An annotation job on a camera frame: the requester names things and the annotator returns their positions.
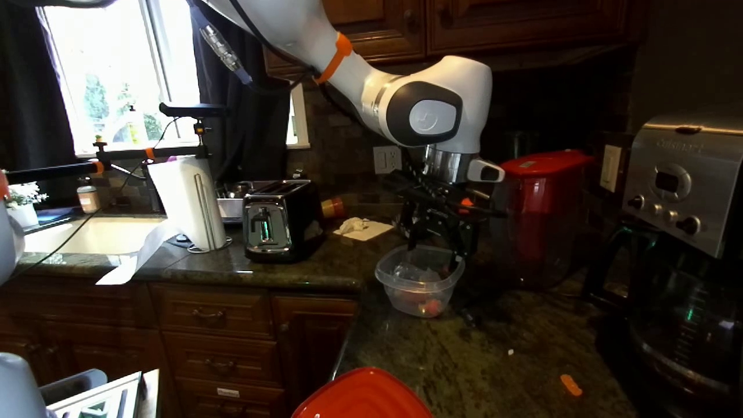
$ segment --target bowl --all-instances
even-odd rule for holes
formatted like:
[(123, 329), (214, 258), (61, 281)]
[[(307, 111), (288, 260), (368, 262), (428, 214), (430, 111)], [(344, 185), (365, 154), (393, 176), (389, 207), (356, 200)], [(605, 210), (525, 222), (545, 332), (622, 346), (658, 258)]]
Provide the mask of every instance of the bowl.
[(389, 304), (417, 319), (444, 313), (461, 274), (464, 260), (439, 247), (399, 247), (385, 253), (373, 272)]

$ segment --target robotic arm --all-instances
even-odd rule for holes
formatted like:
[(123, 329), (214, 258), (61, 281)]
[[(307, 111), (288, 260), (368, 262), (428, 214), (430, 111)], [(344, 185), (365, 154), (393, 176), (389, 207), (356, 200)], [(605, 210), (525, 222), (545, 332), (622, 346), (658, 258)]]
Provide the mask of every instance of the robotic arm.
[(501, 168), (479, 159), (493, 90), (488, 65), (446, 56), (428, 70), (389, 74), (352, 52), (348, 38), (327, 21), (321, 0), (204, 2), (281, 56), (310, 67), (315, 85), (334, 86), (381, 138), (402, 149), (425, 149), (421, 172), (393, 179), (393, 188), (407, 196), (399, 223), (409, 244), (435, 232), (459, 255), (474, 253), (475, 222), (469, 210), (461, 217), (458, 186), (504, 179)]

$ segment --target coffee maker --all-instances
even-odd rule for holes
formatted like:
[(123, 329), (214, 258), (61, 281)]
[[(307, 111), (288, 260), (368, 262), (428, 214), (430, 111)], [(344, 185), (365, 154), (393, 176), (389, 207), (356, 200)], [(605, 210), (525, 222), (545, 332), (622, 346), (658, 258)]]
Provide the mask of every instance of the coffee maker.
[(631, 145), (622, 223), (583, 297), (640, 417), (741, 417), (743, 118), (662, 116)]

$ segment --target stainless steel appliance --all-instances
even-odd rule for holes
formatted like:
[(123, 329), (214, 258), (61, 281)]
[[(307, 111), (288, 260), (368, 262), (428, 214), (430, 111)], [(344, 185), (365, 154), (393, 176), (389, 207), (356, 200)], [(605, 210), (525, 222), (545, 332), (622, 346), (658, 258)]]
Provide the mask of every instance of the stainless steel appliance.
[(597, 346), (647, 417), (741, 417), (741, 165), (743, 118), (653, 118), (631, 145), (626, 218), (583, 291), (608, 306)]
[(248, 182), (241, 190), (250, 260), (299, 260), (323, 243), (321, 200), (308, 179)]

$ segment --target red container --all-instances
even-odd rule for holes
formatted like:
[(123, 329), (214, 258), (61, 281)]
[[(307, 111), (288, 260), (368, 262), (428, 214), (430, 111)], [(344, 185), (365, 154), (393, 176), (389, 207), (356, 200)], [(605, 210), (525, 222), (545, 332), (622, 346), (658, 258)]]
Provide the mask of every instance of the red container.
[(575, 151), (531, 154), (501, 164), (505, 171), (500, 229), (508, 274), (523, 287), (550, 287), (572, 268), (574, 243), (584, 217), (584, 168)]

